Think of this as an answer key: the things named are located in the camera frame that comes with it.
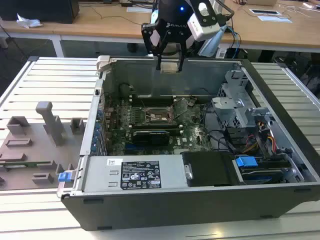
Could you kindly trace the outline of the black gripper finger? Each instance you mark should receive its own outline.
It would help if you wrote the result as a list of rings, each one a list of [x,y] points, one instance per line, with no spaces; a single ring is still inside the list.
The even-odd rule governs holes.
[[[183,69],[184,60],[187,53],[187,38],[185,35],[177,34],[176,35],[176,43],[180,45],[179,50],[179,63],[178,63],[178,71],[181,72]]]
[[[151,36],[156,32],[159,35],[159,42],[156,46],[151,41]],[[141,34],[147,51],[157,57],[156,70],[161,69],[162,55],[168,44],[169,31],[162,23],[150,23],[141,25]]]

